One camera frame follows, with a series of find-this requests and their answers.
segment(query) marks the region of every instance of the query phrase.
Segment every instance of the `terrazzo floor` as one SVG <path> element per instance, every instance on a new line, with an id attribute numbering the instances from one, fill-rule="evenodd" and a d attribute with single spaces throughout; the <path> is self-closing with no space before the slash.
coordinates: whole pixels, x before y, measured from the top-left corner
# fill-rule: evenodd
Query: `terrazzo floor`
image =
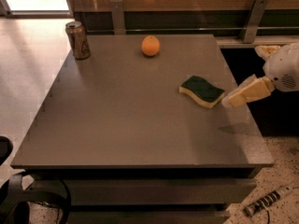
<path id="1" fill-rule="evenodd" d="M 58 61 L 62 62 L 64 60 L 65 54 L 69 51 L 69 47 L 67 47 L 67 38 L 64 35 L 64 28 L 58 29 L 57 27 L 64 27 L 64 24 L 67 23 L 68 20 L 61 21 L 49 21 L 49 20 L 39 20 L 39 21 L 14 21 L 14 20 L 6 20 L 0 18 L 0 40 L 5 40 L 6 44 L 0 46 L 1 54 L 4 54 L 2 58 L 0 58 L 0 64 L 3 66 L 4 63 L 1 63 L 1 59 L 5 57 L 6 60 L 10 59 L 9 56 L 13 56 L 9 53 L 9 49 L 15 49 L 14 46 L 20 48 L 20 56 L 26 55 L 26 48 L 34 45 L 34 49 L 38 49 L 38 47 L 42 47 L 42 43 L 36 42 L 41 35 L 47 33 L 49 29 L 51 29 L 51 33 L 49 37 L 43 36 L 43 41 L 47 41 L 47 39 L 52 39 L 53 36 L 56 35 L 60 37 L 60 41 L 63 44 L 64 52 L 60 55 L 61 58 Z M 19 34 L 20 32 L 27 32 L 27 36 L 25 39 L 20 39 L 14 35 Z M 7 46 L 7 43 L 11 42 L 10 38 L 15 37 L 18 44 L 12 43 L 12 45 Z M 38 57 L 39 53 L 34 53 L 35 58 Z M 16 58 L 10 59 L 12 62 L 17 61 Z M 4 115 L 6 112 L 3 109 L 0 110 L 0 117 L 3 119 L 6 116 Z M 20 115 L 18 112 L 16 115 L 10 119 L 24 119 L 24 117 L 18 117 Z M 7 125 L 2 124 L 0 126 L 0 134 L 6 135 L 10 138 L 17 147 L 19 147 L 21 143 L 21 136 L 29 128 L 30 119 L 27 118 L 26 122 L 28 122 L 28 127 L 19 127 L 15 120 L 12 120 L 11 123 L 14 125 L 7 127 Z M 270 152 L 273 155 L 275 160 L 275 165 L 271 168 L 264 168 L 261 172 L 255 177 L 257 182 L 257 188 L 250 194 L 250 196 L 244 200 L 243 203 L 240 204 L 232 204 L 228 207 L 229 212 L 231 213 L 231 218 L 229 218 L 225 224 L 264 224 L 267 223 L 267 214 L 263 210 L 262 212 L 256 214 L 253 218 L 245 217 L 242 210 L 244 206 L 255 202 L 257 199 L 263 197 L 267 193 L 271 192 L 274 189 L 277 189 L 282 185 L 292 185 L 299 186 L 299 137 L 265 137 L 265 142 L 268 145 Z M 17 173 L 20 170 L 13 170 L 9 164 L 11 162 L 11 157 L 0 166 L 0 187 L 3 183 L 9 179 L 11 174 Z M 48 223 L 56 223 L 57 220 L 57 212 L 56 210 L 45 210 L 37 206 L 32 207 L 32 224 L 48 224 Z M 295 189 L 293 193 L 286 197 L 283 200 L 278 201 L 272 207 L 269 208 L 270 212 L 270 223 L 271 224 L 297 224 L 299 223 L 299 189 Z"/>

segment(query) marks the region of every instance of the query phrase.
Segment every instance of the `floor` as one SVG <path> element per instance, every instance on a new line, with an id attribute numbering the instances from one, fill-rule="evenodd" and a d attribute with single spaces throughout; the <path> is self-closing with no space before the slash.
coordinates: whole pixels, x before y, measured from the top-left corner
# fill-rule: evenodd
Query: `floor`
<path id="1" fill-rule="evenodd" d="M 11 139 L 16 149 L 21 144 L 23 134 L 29 129 L 32 117 L 35 116 L 33 107 L 40 106 L 40 100 L 44 99 L 55 74 L 60 69 L 66 54 L 69 51 L 67 36 L 64 32 L 64 25 L 70 20 L 6 20 L 0 18 L 0 135 Z M 46 65 L 40 67 L 40 74 L 36 84 L 30 89 L 35 89 L 36 97 L 27 97 L 27 87 L 18 87 L 15 77 L 20 76 L 21 67 L 18 61 L 26 60 L 26 65 L 39 65 L 43 61 Z M 18 88 L 14 93 L 11 87 Z M 21 108 L 27 109 L 27 115 L 23 115 Z M 274 189 L 282 185 L 299 187 L 299 136 L 265 136 L 264 140 L 268 145 L 274 159 L 275 165 L 271 168 L 264 168 L 256 176 L 257 188 L 241 204 L 232 204 L 228 210 L 231 218 L 225 224 L 264 224 L 267 223 L 267 214 L 263 210 L 253 218 L 245 217 L 242 210 L 244 206 L 255 202 Z M 0 187 L 11 174 L 20 170 L 12 170 L 9 166 L 12 157 L 0 167 Z M 56 223 L 57 212 L 45 210 L 33 206 L 33 224 Z M 295 189 L 291 195 L 278 201 L 269 208 L 271 222 L 273 224 L 298 223 L 299 219 L 299 189 Z"/>

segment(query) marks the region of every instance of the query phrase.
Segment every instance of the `gray tabletop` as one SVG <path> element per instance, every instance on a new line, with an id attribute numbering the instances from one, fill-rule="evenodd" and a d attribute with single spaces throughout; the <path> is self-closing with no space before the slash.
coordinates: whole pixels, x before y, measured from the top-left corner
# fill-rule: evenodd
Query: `gray tabletop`
<path id="1" fill-rule="evenodd" d="M 70 53 L 11 163 L 22 168 L 255 167 L 273 159 L 246 105 L 199 106 L 178 87 L 199 76 L 227 94 L 235 80 L 212 35 L 91 35 Z"/>

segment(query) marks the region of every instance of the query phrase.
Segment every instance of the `perforated vent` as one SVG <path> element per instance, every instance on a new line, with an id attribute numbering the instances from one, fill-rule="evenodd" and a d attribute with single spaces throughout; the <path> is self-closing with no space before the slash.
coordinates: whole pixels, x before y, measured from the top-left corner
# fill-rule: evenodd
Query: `perforated vent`
<path id="1" fill-rule="evenodd" d="M 291 75 L 284 75 L 281 78 L 282 84 L 288 89 L 294 89 L 296 87 L 296 81 Z"/>

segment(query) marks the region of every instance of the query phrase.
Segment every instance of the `table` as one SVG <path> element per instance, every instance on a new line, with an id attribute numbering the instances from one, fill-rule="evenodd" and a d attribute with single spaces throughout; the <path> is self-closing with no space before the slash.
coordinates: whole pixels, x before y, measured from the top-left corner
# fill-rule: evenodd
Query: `table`
<path id="1" fill-rule="evenodd" d="M 12 162 L 65 180 L 71 223 L 222 223 L 273 165 L 246 105 L 206 109 L 178 92 L 190 76 L 236 87 L 215 38 L 157 37 L 149 58 L 143 35 L 88 36 L 92 56 L 67 56 Z"/>

